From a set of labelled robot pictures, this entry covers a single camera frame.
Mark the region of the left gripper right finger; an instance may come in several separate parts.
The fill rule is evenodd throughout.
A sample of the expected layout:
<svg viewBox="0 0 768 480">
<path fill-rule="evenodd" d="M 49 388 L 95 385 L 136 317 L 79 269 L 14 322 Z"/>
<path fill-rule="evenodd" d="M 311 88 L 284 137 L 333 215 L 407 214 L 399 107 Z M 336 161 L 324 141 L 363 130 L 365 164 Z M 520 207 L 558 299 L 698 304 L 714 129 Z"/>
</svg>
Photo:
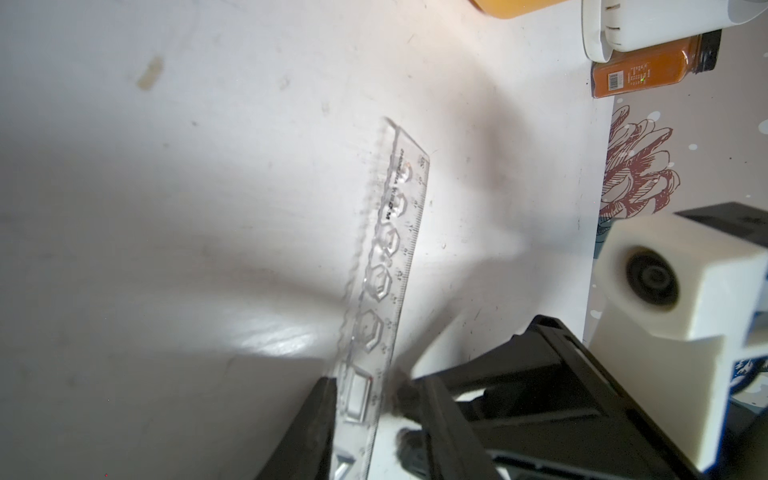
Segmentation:
<svg viewBox="0 0 768 480">
<path fill-rule="evenodd" d="M 498 479 L 493 461 L 444 383 L 435 376 L 398 387 L 395 406 L 419 430 L 397 437 L 397 459 L 419 479 Z"/>
</svg>

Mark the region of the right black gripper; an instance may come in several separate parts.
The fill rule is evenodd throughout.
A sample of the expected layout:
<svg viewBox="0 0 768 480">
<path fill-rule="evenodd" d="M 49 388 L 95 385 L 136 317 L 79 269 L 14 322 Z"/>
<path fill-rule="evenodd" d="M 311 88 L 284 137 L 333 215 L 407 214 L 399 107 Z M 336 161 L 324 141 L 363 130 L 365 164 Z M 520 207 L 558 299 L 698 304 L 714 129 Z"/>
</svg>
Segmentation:
<svg viewBox="0 0 768 480">
<path fill-rule="evenodd" d="M 439 378 L 490 456 L 514 479 L 763 479 L 767 416 L 726 405 L 715 463 L 700 470 L 558 319 Z"/>
</svg>

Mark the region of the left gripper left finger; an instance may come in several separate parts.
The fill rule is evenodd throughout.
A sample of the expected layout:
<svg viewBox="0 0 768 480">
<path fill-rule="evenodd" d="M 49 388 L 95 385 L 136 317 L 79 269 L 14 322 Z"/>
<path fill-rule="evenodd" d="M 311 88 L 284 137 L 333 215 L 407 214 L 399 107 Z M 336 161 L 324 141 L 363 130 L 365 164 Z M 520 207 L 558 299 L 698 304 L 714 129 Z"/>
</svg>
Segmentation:
<svg viewBox="0 0 768 480">
<path fill-rule="evenodd" d="M 257 480 L 326 480 L 332 465 L 337 380 L 321 377 L 311 389 Z"/>
</svg>

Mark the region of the clear shape stencil ruler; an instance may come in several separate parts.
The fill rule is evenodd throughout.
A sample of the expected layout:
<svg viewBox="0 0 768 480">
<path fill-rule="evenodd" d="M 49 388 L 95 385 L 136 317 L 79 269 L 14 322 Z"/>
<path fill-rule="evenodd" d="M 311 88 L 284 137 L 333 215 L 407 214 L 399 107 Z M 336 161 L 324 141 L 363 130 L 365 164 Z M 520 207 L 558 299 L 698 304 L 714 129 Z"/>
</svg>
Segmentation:
<svg viewBox="0 0 768 480">
<path fill-rule="evenodd" d="M 364 479 L 370 471 L 429 170 L 429 155 L 402 126 L 384 119 L 333 368 L 338 397 L 332 479 Z"/>
</svg>

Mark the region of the yellow plastic storage box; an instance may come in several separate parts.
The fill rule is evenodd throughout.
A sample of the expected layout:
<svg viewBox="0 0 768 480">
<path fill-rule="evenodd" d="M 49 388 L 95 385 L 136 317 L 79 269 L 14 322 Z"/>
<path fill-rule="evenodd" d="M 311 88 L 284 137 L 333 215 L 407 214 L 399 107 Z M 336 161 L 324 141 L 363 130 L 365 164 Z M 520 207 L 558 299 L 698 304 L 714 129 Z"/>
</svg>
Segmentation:
<svg viewBox="0 0 768 480">
<path fill-rule="evenodd" d="M 563 3 L 564 0 L 471 0 L 478 10 L 497 19 L 512 19 Z"/>
</svg>

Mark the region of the brown spice jar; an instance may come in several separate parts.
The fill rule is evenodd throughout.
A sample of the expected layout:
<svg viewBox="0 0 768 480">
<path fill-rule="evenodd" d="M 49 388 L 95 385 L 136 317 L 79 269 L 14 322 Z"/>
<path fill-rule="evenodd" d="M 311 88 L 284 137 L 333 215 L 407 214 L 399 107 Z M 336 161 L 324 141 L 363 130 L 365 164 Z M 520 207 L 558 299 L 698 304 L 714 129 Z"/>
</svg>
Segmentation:
<svg viewBox="0 0 768 480">
<path fill-rule="evenodd" d="M 615 52 L 591 69 L 593 98 L 606 98 L 680 83 L 689 74 L 712 71 L 722 31 L 715 30 L 630 52 Z"/>
</svg>

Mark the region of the white utensil holder cup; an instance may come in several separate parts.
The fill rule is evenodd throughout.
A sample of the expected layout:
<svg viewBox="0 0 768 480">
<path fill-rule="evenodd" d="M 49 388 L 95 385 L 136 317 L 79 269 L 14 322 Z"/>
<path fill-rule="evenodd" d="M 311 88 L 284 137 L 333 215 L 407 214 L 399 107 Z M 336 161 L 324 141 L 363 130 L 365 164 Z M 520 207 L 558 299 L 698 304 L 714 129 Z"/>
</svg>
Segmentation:
<svg viewBox="0 0 768 480">
<path fill-rule="evenodd" d="M 760 0 L 583 0 L 583 45 L 591 61 L 606 63 L 615 52 L 743 25 L 766 11 Z"/>
</svg>

